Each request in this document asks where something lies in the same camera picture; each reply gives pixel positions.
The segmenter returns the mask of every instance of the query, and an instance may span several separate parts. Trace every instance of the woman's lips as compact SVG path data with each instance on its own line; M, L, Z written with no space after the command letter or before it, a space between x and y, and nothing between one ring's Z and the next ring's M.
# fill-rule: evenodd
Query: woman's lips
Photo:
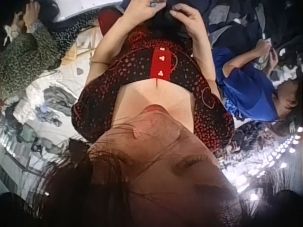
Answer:
M149 105L148 107L144 108L144 110L141 112L143 113L147 113L147 112L151 112L151 111L160 111L162 113L165 114L169 114L169 112L161 105L157 105L157 104L153 104L153 105Z

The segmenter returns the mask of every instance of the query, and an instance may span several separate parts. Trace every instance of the gray clothing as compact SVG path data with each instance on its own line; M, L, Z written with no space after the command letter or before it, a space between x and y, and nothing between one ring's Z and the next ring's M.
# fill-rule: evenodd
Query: gray clothing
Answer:
M49 87L44 90L45 106L71 116L71 107L76 98L61 87Z

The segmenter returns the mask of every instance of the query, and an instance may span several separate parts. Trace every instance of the woman's arm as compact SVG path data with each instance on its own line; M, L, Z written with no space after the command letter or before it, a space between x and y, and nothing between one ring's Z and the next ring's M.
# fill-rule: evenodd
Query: woman's arm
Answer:
M196 60L203 76L206 80L215 81L216 73L212 48L205 30L204 36L197 41L193 40L193 58Z
M268 55L271 47L272 45L269 40L259 40L255 49L241 54L224 64L224 76L228 78L233 69L240 69L250 61L263 55Z
M260 54L256 49L241 54L230 61L226 62L223 66L223 74L226 78L229 77L233 69L240 69L250 61L260 57Z
M120 17L110 28L95 49L85 85L101 76L107 70L113 58L120 53L128 33L133 28L132 24L124 16Z

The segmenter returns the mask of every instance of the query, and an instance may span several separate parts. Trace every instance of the woman's eye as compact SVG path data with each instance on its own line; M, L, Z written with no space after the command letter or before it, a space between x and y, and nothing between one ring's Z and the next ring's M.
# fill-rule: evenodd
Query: woman's eye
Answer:
M176 164L179 169L192 167L194 164L210 160L207 156L187 156Z

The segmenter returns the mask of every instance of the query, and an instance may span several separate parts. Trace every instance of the leopard print clothing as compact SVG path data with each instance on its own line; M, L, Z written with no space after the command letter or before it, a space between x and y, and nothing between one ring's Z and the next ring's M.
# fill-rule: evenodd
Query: leopard print clothing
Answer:
M146 27L133 30L108 70L85 86L72 109L76 131L94 143L110 129L121 86L157 78L177 84L195 97L194 134L211 150L223 148L234 132L233 117L212 94L190 51Z
M37 21L28 28L31 34L19 34L0 54L0 98L18 96L44 70L63 58L98 12L94 9L78 15L73 26L60 32L49 31Z

